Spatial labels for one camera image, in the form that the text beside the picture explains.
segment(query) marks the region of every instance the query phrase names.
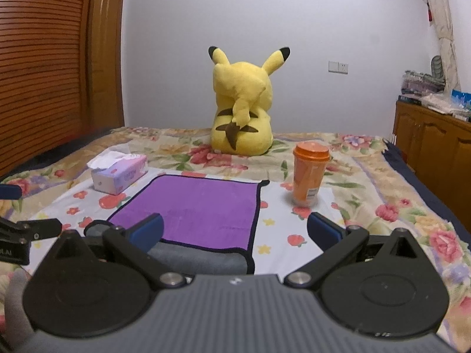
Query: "stuffed toy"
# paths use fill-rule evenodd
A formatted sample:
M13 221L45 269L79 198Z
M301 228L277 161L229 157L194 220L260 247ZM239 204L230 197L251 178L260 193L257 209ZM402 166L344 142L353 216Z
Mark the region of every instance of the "stuffed toy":
M229 63L214 46L213 88L218 111L211 129L211 146L216 152L244 156L262 155L273 142L270 116L273 92L271 73L284 64L290 49L275 51L262 67L248 62Z

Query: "black ear tip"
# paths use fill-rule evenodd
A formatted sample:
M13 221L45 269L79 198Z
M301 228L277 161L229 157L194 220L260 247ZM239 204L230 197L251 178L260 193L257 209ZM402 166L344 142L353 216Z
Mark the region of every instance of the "black ear tip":
M281 54L283 55L283 60L286 61L290 56L291 50L289 47L284 47L280 49Z
M216 49L217 49L216 46L210 46L209 47L208 53L209 53L209 56L211 57L211 59L213 59L213 53Z

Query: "screw head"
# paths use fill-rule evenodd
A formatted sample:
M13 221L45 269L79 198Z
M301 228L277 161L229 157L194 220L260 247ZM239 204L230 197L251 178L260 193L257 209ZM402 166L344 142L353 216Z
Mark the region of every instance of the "screw head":
M114 225L111 227L113 230L115 231L118 231L119 233L121 233L121 235L124 235L124 232L126 232L126 230L124 229L124 227L120 226L120 225Z
M174 287L180 285L185 280L185 278L176 272L166 272L160 275L159 280L169 287Z
M288 281L292 284L304 285L311 281L312 277L307 272L296 271L288 275Z
M361 227L359 225L349 225L347 227L347 233L352 233L353 231L359 230Z

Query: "orange lid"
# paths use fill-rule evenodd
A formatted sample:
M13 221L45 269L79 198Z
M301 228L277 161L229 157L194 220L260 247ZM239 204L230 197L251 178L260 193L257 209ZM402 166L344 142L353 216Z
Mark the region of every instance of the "orange lid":
M293 154L298 158L316 162L328 162L330 160L329 148L313 141L299 142L296 144Z

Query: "wooden wardrobe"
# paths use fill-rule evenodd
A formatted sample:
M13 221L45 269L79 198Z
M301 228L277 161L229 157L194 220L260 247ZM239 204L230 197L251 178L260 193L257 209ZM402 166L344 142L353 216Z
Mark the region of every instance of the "wooden wardrobe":
M0 175L124 125L122 0L0 0Z

